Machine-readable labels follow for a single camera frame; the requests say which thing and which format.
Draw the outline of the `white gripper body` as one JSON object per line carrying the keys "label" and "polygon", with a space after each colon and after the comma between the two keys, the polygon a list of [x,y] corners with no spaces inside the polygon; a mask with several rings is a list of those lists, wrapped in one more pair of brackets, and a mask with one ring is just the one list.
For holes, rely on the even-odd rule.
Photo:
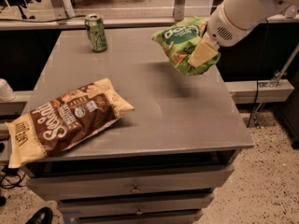
{"label": "white gripper body", "polygon": [[220,5],[210,16],[206,28],[206,42],[213,48],[231,47],[242,39],[243,31],[235,27]]}

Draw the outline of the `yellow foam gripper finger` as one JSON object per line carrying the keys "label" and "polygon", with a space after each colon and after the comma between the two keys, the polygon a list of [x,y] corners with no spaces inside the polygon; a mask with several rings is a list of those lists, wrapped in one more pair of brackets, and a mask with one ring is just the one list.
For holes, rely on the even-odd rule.
{"label": "yellow foam gripper finger", "polygon": [[188,64],[197,68],[215,57],[218,54],[218,49],[218,42],[213,37],[205,35],[191,54]]}

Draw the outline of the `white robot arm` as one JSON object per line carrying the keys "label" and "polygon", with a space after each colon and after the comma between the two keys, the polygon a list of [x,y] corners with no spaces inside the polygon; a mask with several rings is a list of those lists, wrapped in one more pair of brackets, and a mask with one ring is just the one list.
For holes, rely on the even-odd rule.
{"label": "white robot arm", "polygon": [[201,66],[215,57],[220,47],[235,45],[259,23],[290,6],[298,7],[299,0],[223,0],[210,16],[188,64]]}

